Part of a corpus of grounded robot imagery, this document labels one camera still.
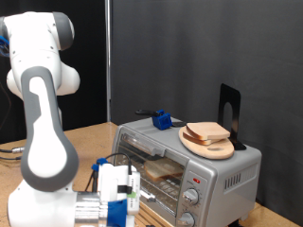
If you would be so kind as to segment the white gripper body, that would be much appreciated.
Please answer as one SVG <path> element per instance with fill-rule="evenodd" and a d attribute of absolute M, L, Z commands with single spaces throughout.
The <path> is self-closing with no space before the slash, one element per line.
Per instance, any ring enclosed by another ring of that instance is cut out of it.
<path fill-rule="evenodd" d="M 98 227 L 134 227 L 134 166 L 100 165 L 98 193 Z"/>

